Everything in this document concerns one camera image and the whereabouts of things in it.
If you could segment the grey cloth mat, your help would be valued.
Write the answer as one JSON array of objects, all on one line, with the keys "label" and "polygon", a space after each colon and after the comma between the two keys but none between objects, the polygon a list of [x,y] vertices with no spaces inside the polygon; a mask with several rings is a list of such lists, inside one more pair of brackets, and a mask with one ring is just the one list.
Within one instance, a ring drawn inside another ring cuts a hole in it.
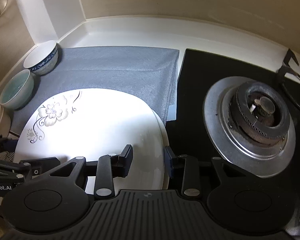
[{"label": "grey cloth mat", "polygon": [[33,97],[13,113],[11,131],[21,134],[34,111],[48,98],[82,88],[113,89],[137,96],[162,122],[174,104],[179,51],[152,47],[81,47],[59,50],[49,74],[34,77]]}]

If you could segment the black gas stove top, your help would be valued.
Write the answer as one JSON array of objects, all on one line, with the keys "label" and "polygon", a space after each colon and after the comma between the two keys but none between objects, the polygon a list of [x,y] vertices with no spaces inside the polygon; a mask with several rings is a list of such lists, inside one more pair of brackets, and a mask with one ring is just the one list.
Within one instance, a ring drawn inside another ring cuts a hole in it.
[{"label": "black gas stove top", "polygon": [[185,52],[168,137],[198,162],[197,200],[230,232],[300,237],[300,84],[288,71]]}]

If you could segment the white square floral plate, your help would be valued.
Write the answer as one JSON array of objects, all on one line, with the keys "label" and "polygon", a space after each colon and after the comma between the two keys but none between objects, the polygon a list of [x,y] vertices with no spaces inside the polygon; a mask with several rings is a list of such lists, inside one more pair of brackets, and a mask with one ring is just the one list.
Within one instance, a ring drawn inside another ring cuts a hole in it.
[{"label": "white square floral plate", "polygon": [[162,189],[168,138],[157,113],[124,92],[76,89],[38,106],[19,137],[14,162],[48,157],[62,163],[75,157],[97,161],[120,154],[126,145],[133,148],[133,161],[126,178],[114,179],[115,190]]}]

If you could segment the silver gas burner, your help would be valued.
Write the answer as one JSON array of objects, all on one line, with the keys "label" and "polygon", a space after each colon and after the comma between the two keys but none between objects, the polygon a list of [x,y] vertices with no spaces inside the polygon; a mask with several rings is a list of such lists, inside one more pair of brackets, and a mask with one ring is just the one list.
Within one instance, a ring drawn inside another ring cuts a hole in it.
[{"label": "silver gas burner", "polygon": [[242,76],[223,78],[204,99],[206,131],[228,162],[260,178],[283,172],[293,158],[296,135],[282,96]]}]

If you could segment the turquoise ceramic bowl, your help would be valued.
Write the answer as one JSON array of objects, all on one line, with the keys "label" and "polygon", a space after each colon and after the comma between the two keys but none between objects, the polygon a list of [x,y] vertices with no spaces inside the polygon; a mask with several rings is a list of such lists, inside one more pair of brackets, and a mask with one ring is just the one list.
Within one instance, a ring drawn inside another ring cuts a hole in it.
[{"label": "turquoise ceramic bowl", "polygon": [[5,85],[0,94],[0,104],[6,109],[22,108],[30,100],[34,89],[34,79],[28,69],[16,74]]}]

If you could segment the blue patterned white bowl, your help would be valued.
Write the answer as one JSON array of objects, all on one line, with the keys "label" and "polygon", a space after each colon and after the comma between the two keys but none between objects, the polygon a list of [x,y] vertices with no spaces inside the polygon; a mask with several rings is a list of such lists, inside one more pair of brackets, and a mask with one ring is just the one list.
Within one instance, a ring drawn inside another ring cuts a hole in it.
[{"label": "blue patterned white bowl", "polygon": [[23,67],[33,74],[43,76],[51,72],[58,61],[58,47],[54,40],[39,44],[23,62]]}]

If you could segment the black pan support grate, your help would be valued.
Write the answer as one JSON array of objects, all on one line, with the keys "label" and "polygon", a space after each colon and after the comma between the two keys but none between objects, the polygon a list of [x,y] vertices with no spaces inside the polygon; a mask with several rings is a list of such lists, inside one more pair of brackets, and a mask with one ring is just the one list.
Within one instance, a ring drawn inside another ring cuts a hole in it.
[{"label": "black pan support grate", "polygon": [[300,109],[300,74],[289,65],[290,60],[293,60],[294,63],[299,66],[296,55],[291,49],[288,49],[282,61],[282,65],[277,71],[277,80],[290,100]]}]

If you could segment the white patterned placemat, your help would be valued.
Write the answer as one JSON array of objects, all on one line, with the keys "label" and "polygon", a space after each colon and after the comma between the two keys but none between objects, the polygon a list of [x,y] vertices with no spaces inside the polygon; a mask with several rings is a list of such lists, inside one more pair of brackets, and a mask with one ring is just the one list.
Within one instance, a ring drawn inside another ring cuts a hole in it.
[{"label": "white patterned placemat", "polygon": [[[14,134],[11,134],[11,133],[8,134],[8,138],[15,139],[15,140],[19,139],[18,136],[15,136]],[[0,153],[0,160],[13,161],[13,158],[14,158],[14,152],[4,151],[4,152]]]}]

